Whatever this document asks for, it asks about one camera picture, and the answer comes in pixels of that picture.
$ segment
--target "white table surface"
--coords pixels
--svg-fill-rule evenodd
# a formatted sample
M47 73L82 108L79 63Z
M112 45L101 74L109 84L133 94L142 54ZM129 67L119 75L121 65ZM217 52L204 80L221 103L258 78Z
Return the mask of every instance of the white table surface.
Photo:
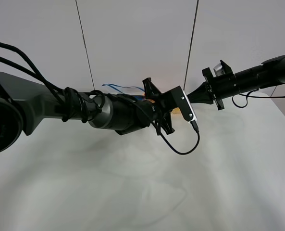
M43 120L0 154L0 231L284 231L285 117L271 100L224 104L194 105L187 156L153 128ZM195 132L180 115L173 126L187 151Z

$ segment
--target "black cable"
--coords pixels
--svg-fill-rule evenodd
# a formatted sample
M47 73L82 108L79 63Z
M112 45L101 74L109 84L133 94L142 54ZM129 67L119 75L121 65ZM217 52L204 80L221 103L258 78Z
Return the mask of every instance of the black cable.
M256 99L281 99L281 98L285 98L285 96L247 96L244 94L239 94L241 96L246 96L249 98L256 98Z
M247 95L242 95L242 94L240 94L240 95L242 95L242 96L246 96L246 104L245 104L244 106L239 106L239 105L237 105L237 104L235 103L235 101L234 101L234 96L235 96L235 95L232 96L232 102L233 102L233 104L234 104L236 107L238 107L238 108L245 108L245 107L247 107L247 105L248 105L248 97L250 97L250 94L251 94L251 93L253 93L253 92L257 91L257 90L252 90L252 91L248 92Z
M28 75L30 75L31 77L37 79L38 81L42 82L42 80L32 71L28 70L27 68L20 66L19 64L16 64L8 59L2 58L0 57L0 62L3 64L6 64L8 66L11 66L17 70L20 70ZM51 84L52 88L54 88L55 90L57 90L58 92L62 92L62 89L58 88L57 86L53 85L52 83L48 82L49 84Z
M252 90L252 91L248 92L247 95L239 94L239 95L241 95L241 96L245 96L245 97L246 97L246 104L245 104L244 106L239 106L239 105L237 105L237 104L235 103L235 101L234 101L234 96L232 96L232 102L233 102L233 104L234 104L236 107L238 107L238 108L245 108L245 107L247 107L247 105L248 105L248 98L255 98L255 99L283 99L283 98L285 98L285 96L251 96L251 95L250 95L251 93L253 93L253 92L255 92L255 91L258 91L258 90L259 90L259 89L257 89L257 90Z
M130 100L130 99L128 99L128 98L126 98L126 97L124 97L124 96L122 96L122 95L119 95L118 97L119 97L119 98L122 98L123 100L129 102L130 104L132 104L133 106L135 106L136 108L138 108L138 109L148 118L148 120L151 122L151 124L153 125L153 127L156 129L156 131L159 132L159 135L162 137L162 139L166 142L166 144L167 144L175 153L177 153L177 154L179 154L179 155L187 155L187 154L193 152L193 151L198 147L198 145L199 145L199 143L200 143L200 132L199 132L197 123L196 123L195 121L192 121L192 122L190 122L190 123L191 123L193 129L195 130L195 132L197 133L197 136L198 136L197 143L196 143L196 145L195 145L190 151L185 152L185 153L181 153L181 152L179 152L178 150L176 150L176 149L169 143L169 141L168 141L168 140L164 137L164 135L162 134L160 128L152 121L152 118L150 118L149 115L148 115L138 104L136 104L136 103L133 102L132 100Z
M0 47L5 48L7 50L13 51L17 54L19 54L25 61L26 63L30 66L30 68L34 71L34 73L37 75L37 77L40 79L42 83L48 88L48 90L52 93L52 95L59 101L61 105L64 105L64 101L60 98L60 96L54 91L54 89L51 86L51 83L49 83L40 73L40 71L36 68L36 66L33 64L33 62L28 58L28 56L22 52L20 49L17 47L5 44L0 42Z
M36 68L36 66L33 64L33 62L27 57L27 55L25 53L23 53L20 49L8 45L8 44L4 44L0 42L0 47L1 48L5 48L7 50L11 50L17 54L19 54L26 62L27 64L30 66L30 68L34 71L30 71L10 60L4 59L2 57L0 57L0 62L7 64L9 66L12 66L22 72L25 72L26 74L34 77L35 79L41 81L42 83L44 83L44 85L47 87L47 89L52 93L52 95L58 100L58 102L65 107L67 114L62 118L62 120L65 122L68 119L70 119L71 117L73 117L75 114L79 114L80 117L82 118L82 122L86 123L89 120L89 117L92 116L91 119L93 119L98 113L101 112L102 107L105 104L105 96L101 91L98 90L94 90L92 92L89 93L79 93L78 91L72 89L72 88L66 88L65 90L62 90L58 87L56 87L55 85L53 85L52 83L48 82L40 73L40 71ZM64 96L65 101L63 101L60 97L60 95L56 92L56 91ZM89 96L90 95L101 95L101 105L98 106L97 103L95 103L95 101L93 99L90 99ZM88 111L87 108L87 102L90 103L94 103L96 105L96 110L93 112Z

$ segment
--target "blue wire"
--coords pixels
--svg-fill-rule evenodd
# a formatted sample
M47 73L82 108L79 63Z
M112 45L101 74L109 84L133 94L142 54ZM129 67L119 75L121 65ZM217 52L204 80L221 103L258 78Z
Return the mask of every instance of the blue wire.
M115 85L115 84L107 84L107 83L103 84L102 86L110 87L110 88L116 90L117 92L119 92L119 93L121 93L121 94L125 94L125 93L123 93L122 91L120 91L119 89L115 88L115 87L112 86L112 85L118 86L118 85ZM143 99L144 99L144 96L134 96L134 97L135 97L137 100L143 100Z
M137 89L142 90L144 92L144 89L140 88L140 87L122 87L122 86L112 84L112 83L104 83L102 86L115 86L115 87L119 87L119 88L137 88Z

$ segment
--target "thin wire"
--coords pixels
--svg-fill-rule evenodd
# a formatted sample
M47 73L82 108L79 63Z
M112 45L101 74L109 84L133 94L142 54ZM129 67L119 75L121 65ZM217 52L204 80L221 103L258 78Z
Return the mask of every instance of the thin wire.
M255 92L255 91L257 91L257 90L252 90L252 91L248 92L247 95L245 95L245 96L246 96L246 104L245 104L244 106L239 106L238 104L236 104L235 101L234 101L234 96L235 96L235 95L232 96L232 102L233 102L233 104L234 104L236 107L238 107L238 108L245 108L245 107L247 107L247 105L248 105L248 97L249 97L249 95L250 95L251 93L253 93L253 92Z
M80 19L80 13L79 13L77 0L75 0L75 2L76 2L76 8L77 8L77 13L78 13L78 19L79 19L79 23L80 23L81 33L83 36L83 42L84 42L84 46L85 46L85 50L86 50L87 60L88 60L88 64L89 64L89 70L90 70L91 80L92 80L92 84L93 84L93 89L95 90L92 71L91 71L91 65L90 65L90 60L89 60L89 55L88 55L88 50L87 50L87 45L86 45L86 40L85 40L85 35L84 35L84 30L83 30L83 25L82 25L81 19Z
M275 92L276 89L277 89L277 86L273 89L273 92L272 92L272 94L271 94L271 97L273 96L273 94L274 94L274 92Z
M187 73L188 73L189 60L190 60L190 53L191 53L192 41L193 41L193 38L194 38L194 31L195 31L196 20L197 20L197 14L198 14L198 6L199 6L199 0L197 0L196 12L195 12L195 18L194 18L194 24L193 24L192 32L191 32L190 46L189 46L188 59L187 59L187 66L186 66L186 73L185 73L185 80L184 80L184 87L183 87L184 90L185 90L185 84L186 84L186 80L187 80Z
M235 96L235 95L232 96L232 102L233 102L233 104L234 104L236 107L238 107L238 108L245 108L245 107L247 107L247 105L248 105L248 98L256 98L256 99L282 99L282 98L285 98L285 96L250 96L251 93L253 93L253 92L255 92L255 91L258 91L258 90L259 90L259 89L257 89L257 90L252 90L252 91L248 92L247 95L239 94L239 95L241 95L241 96L245 96L245 97L246 97L246 104L245 104L244 106L240 106L240 105L236 104L235 101L234 101L234 96Z

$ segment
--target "black robotic arm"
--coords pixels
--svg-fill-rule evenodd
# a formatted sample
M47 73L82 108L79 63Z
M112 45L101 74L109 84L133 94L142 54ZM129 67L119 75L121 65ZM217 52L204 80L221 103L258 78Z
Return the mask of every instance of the black robotic arm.
M213 104L224 109L222 99L250 90L277 86L285 83L285 55L267 60L260 66L233 73L223 61L214 69L202 71L206 81L188 96L180 86L161 93L150 78L143 80L145 100L125 94L103 94L98 90L77 92L54 86L36 69L34 64L19 49L0 43L0 47L17 52L30 65L31 72L9 60L0 57L0 62L17 68L37 80L38 84L0 72L0 152L11 146L24 131L31 135L44 118L79 119L95 128L112 129L118 134L127 134L150 125L164 141L178 154L191 153L199 144L200 135L197 117L191 103ZM186 153L175 150L166 138L174 132L170 112L179 108L184 120L191 123L198 135L197 144Z

